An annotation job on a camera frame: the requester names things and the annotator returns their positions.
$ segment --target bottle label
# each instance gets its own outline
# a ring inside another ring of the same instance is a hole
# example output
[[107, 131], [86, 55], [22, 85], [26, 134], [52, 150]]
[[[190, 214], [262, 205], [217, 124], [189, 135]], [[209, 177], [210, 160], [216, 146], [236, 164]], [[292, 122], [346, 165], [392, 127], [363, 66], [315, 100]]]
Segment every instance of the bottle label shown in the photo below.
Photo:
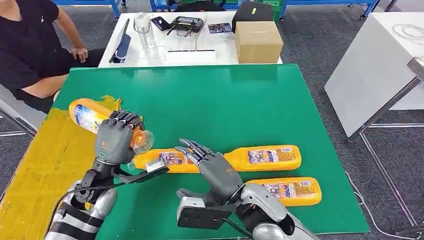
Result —
[[314, 185], [310, 181], [267, 183], [262, 186], [278, 199], [313, 198], [315, 196]]
[[290, 147], [247, 151], [247, 156], [251, 164], [277, 163], [296, 159]]
[[163, 160], [166, 165], [193, 164], [186, 156], [184, 156], [184, 159], [181, 159], [176, 152], [171, 151], [159, 153], [159, 159]]
[[94, 134], [97, 134], [100, 124], [105, 119], [101, 114], [81, 104], [75, 106], [74, 114], [76, 123]]

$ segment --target green table top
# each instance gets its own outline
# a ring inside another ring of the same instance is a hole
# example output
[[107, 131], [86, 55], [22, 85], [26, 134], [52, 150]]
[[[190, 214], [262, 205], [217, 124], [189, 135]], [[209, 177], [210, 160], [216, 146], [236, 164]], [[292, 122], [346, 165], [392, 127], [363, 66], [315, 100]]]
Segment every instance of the green table top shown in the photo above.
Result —
[[[301, 166], [292, 171], [242, 172], [243, 180], [313, 177], [322, 201], [288, 208], [315, 233], [364, 233], [366, 223], [352, 188], [296, 64], [99, 68], [72, 70], [54, 107], [68, 109], [78, 98], [111, 95], [124, 109], [144, 117], [155, 136], [154, 148], [173, 148], [194, 140], [214, 151], [291, 144]], [[205, 193], [199, 174], [166, 174], [119, 187], [118, 201], [105, 220], [100, 240], [184, 240], [233, 238], [220, 230], [177, 227], [175, 192]]]

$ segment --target orange bottle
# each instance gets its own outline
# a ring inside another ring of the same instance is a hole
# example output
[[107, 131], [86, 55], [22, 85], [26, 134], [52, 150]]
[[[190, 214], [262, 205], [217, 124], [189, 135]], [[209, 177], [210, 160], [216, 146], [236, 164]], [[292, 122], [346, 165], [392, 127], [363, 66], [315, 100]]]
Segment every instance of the orange bottle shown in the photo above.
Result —
[[311, 206], [321, 202], [320, 185], [312, 177], [283, 177], [273, 179], [251, 180], [246, 184], [262, 185], [284, 206]]
[[[293, 170], [302, 163], [301, 152], [294, 145], [240, 147], [224, 157], [238, 172]], [[134, 159], [135, 167], [145, 169], [147, 162], [158, 158], [168, 165], [169, 173], [199, 172], [190, 159], [173, 148], [152, 149], [140, 154]]]
[[[80, 98], [69, 104], [69, 115], [73, 122], [94, 134], [97, 134], [102, 121], [108, 119], [112, 112], [89, 98]], [[152, 132], [137, 127], [130, 146], [136, 154], [142, 154], [150, 150], [153, 142]]]

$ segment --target gray carpet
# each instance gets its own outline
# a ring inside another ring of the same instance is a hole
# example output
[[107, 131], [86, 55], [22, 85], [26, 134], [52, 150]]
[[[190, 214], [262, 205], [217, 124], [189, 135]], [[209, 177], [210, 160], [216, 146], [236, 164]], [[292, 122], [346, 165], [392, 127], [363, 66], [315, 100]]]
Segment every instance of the gray carpet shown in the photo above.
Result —
[[[384, 8], [388, 2], [382, 0], [380, 5]], [[284, 41], [282, 59], [285, 63], [299, 64], [344, 169], [350, 173], [352, 180], [362, 192], [379, 227], [393, 233], [396, 229], [409, 226], [407, 218], [371, 160], [365, 145], [359, 138], [353, 142], [346, 140], [336, 113], [323, 91], [325, 83], [363, 24], [363, 21], [359, 20], [361, 8], [358, 5], [289, 6], [284, 22], [278, 26]], [[106, 46], [116, 24], [111, 8], [66, 7], [65, 9], [74, 20], [87, 48]], [[144, 0], [130, 1], [128, 9], [121, 9], [121, 12], [149, 10], [149, 3]], [[59, 37], [64, 47], [71, 47], [62, 33], [59, 33]], [[424, 122], [424, 113], [390, 112], [381, 122]], [[3, 130], [12, 131], [13, 126], [0, 119], [0, 132]], [[424, 173], [419, 168], [424, 156], [423, 131], [424, 129], [415, 128], [370, 129], [366, 132], [417, 222], [424, 219]], [[29, 139], [26, 136], [0, 138], [2, 152], [0, 192], [12, 176], [28, 143]], [[368, 214], [364, 215], [370, 224], [371, 233], [323, 235], [322, 238], [395, 239], [378, 233], [372, 226]]]

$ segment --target yellow tape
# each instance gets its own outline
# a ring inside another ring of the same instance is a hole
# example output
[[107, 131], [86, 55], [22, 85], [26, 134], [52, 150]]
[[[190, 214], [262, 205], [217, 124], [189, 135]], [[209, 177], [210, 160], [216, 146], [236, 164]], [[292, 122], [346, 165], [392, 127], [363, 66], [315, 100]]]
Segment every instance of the yellow tape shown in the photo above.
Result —
[[[100, 103], [121, 108], [121, 100], [111, 96]], [[95, 139], [67, 110], [50, 110], [0, 203], [0, 239], [44, 238], [56, 201], [91, 168]]]

